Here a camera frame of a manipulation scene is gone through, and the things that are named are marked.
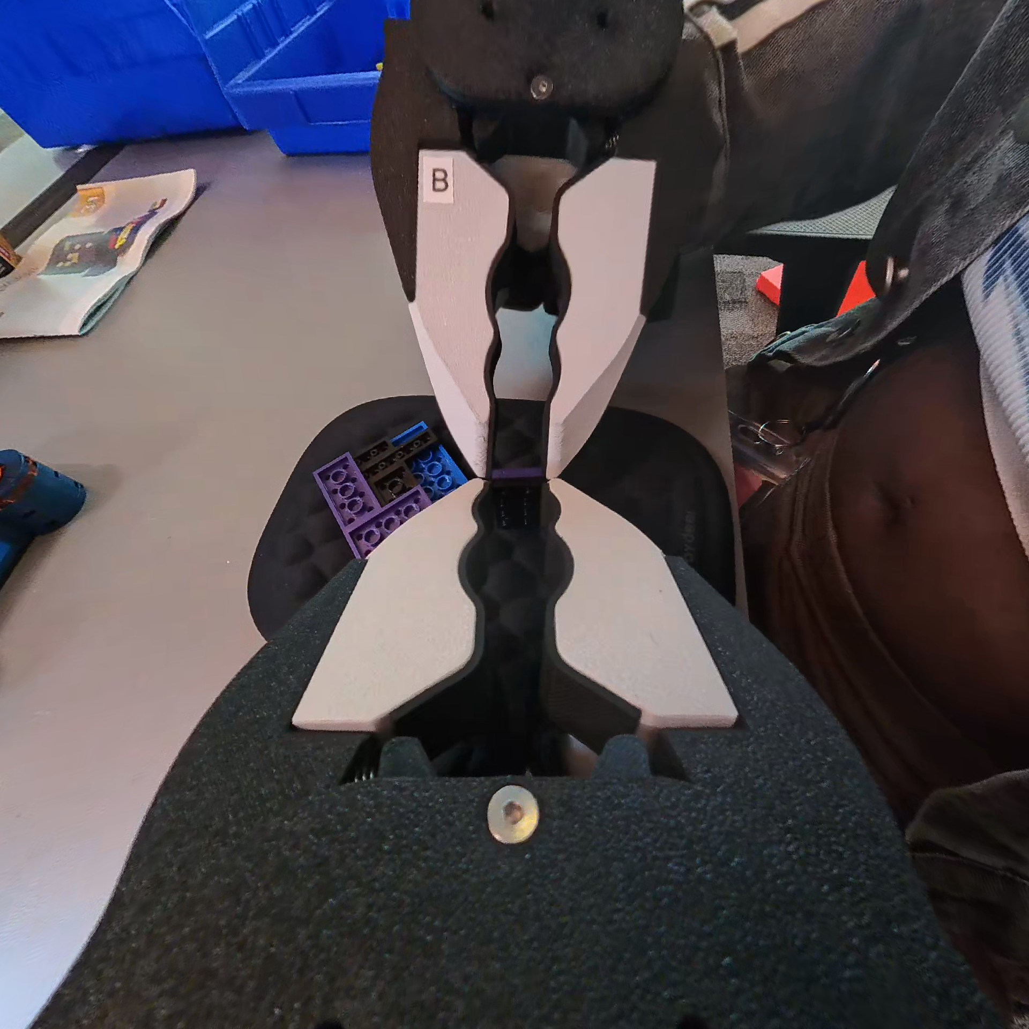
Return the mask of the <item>grey mesh office chair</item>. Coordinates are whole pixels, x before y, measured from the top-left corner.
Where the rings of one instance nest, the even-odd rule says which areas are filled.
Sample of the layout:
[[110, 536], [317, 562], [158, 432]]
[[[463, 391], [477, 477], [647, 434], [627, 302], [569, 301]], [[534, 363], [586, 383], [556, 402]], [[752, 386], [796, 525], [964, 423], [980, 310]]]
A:
[[758, 275], [794, 259], [827, 257], [836, 261], [849, 258], [865, 263], [893, 192], [894, 188], [889, 188], [836, 214], [770, 225], [719, 244], [714, 259], [715, 296], [726, 347], [742, 352], [805, 328], [779, 330], [776, 308], [754, 291]]

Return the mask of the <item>person's denim jacket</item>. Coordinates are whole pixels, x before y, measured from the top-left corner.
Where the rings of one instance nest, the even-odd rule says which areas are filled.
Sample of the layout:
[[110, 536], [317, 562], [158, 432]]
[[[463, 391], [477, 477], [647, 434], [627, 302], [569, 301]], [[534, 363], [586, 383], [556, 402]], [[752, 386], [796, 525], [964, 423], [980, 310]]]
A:
[[[975, 345], [960, 275], [1025, 215], [1026, 3], [1005, 3], [921, 138], [872, 242], [879, 303], [849, 326], [838, 319], [796, 333], [756, 358], [754, 418], [803, 432], [803, 468], [814, 435], [921, 326], [954, 315]], [[1026, 1027], [1026, 770], [936, 791], [901, 830], [982, 992], [1009, 1027]]]

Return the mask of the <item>person's patterned shirt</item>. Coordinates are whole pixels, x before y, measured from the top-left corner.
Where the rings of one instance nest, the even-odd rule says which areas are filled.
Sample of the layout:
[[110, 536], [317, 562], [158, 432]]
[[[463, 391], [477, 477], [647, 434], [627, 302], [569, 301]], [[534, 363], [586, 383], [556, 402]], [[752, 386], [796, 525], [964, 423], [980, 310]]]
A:
[[980, 356], [986, 435], [1007, 509], [1027, 551], [1027, 217], [960, 275]]

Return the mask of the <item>red plastic object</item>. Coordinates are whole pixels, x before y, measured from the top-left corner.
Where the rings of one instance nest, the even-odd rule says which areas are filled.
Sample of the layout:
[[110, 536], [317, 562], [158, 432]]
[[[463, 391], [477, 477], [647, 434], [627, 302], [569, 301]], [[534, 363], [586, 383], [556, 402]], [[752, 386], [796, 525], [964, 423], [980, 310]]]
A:
[[836, 318], [874, 298], [866, 263], [849, 258], [775, 265], [758, 275], [754, 291], [776, 308], [779, 331]]

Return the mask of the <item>brick instruction booklet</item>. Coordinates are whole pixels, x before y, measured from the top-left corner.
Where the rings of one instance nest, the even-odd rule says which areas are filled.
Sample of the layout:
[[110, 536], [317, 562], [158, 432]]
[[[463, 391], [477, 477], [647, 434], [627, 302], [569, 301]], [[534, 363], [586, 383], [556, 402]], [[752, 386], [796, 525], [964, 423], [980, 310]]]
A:
[[71, 212], [2, 280], [1, 340], [87, 335], [196, 194], [193, 170], [77, 188]]

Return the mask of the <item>person's brown trousers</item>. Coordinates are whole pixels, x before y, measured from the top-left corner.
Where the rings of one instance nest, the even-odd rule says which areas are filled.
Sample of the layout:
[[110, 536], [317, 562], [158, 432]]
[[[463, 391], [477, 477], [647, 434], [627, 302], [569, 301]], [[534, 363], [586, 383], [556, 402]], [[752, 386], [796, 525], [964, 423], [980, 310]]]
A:
[[971, 330], [921, 326], [747, 516], [753, 624], [857, 747], [901, 827], [1026, 770], [1026, 555]]

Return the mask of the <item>blue and purple brick assembly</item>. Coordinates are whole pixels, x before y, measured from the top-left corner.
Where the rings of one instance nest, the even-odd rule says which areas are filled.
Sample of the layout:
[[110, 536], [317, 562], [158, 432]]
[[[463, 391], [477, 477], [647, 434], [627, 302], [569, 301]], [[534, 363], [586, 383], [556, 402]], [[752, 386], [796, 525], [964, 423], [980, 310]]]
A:
[[424, 421], [335, 457], [312, 477], [357, 560], [367, 559], [416, 515], [468, 483]]

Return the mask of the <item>black quilted wrist rest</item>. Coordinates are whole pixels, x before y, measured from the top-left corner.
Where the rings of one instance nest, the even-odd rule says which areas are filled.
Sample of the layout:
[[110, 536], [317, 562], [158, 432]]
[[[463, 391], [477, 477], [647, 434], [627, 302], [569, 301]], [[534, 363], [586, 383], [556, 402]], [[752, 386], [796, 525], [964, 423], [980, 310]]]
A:
[[[454, 454], [435, 399], [384, 397], [330, 422], [306, 448], [273, 509], [248, 575], [248, 607], [270, 640], [354, 557], [315, 471], [425, 422]], [[655, 416], [609, 407], [562, 478], [621, 515], [670, 558], [681, 558], [729, 603], [737, 598], [729, 491], [692, 435]]]

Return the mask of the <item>dark blue brick game console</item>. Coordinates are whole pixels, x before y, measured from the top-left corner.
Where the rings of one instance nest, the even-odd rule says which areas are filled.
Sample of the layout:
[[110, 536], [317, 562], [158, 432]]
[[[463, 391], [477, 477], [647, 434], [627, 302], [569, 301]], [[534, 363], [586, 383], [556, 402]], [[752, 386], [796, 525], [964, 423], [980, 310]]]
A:
[[68, 476], [7, 449], [1, 453], [1, 585], [33, 541], [68, 525], [87, 491]]

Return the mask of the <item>blue storage bin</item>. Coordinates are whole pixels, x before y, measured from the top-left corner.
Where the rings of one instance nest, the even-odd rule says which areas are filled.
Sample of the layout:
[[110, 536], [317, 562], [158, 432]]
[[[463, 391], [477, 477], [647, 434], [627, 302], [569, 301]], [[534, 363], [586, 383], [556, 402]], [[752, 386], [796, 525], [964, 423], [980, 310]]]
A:
[[180, 3], [2, 2], [1, 108], [46, 149], [235, 130]]
[[183, 8], [239, 122], [288, 156], [361, 154], [393, 2], [190, 2]]

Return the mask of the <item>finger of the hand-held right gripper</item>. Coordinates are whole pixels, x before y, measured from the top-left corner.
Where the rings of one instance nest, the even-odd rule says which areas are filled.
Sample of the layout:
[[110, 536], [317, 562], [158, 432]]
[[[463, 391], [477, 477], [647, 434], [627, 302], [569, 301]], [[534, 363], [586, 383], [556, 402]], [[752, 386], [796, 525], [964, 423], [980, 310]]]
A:
[[655, 166], [611, 159], [558, 193], [553, 228], [569, 286], [552, 339], [558, 372], [549, 399], [550, 477], [595, 431], [645, 323]]
[[497, 352], [492, 280], [511, 242], [511, 197], [459, 150], [417, 159], [415, 296], [408, 309], [435, 400], [474, 477], [485, 480]]

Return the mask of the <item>small black Lego brick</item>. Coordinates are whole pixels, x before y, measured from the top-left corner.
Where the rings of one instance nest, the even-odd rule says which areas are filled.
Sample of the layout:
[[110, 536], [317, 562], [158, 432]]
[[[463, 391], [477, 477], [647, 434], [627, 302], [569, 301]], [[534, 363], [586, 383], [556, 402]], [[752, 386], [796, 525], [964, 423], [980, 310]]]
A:
[[541, 517], [545, 484], [539, 468], [495, 471], [488, 491], [495, 529], [500, 532], [535, 530]]

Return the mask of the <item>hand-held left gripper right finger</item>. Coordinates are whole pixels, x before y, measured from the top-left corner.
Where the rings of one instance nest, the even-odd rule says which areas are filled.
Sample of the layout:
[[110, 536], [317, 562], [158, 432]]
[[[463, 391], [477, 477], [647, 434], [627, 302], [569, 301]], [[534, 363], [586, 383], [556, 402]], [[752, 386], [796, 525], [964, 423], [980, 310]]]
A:
[[731, 728], [737, 707], [661, 551], [572, 484], [549, 493], [571, 559], [553, 606], [550, 717], [572, 736]]

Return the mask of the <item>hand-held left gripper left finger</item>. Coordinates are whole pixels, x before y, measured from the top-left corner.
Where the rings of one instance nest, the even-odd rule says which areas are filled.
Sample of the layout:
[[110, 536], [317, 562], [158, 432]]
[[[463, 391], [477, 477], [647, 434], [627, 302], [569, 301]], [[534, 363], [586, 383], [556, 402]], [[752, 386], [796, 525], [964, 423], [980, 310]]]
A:
[[459, 560], [479, 526], [470, 481], [370, 555], [296, 707], [296, 729], [377, 732], [460, 673], [476, 645]]

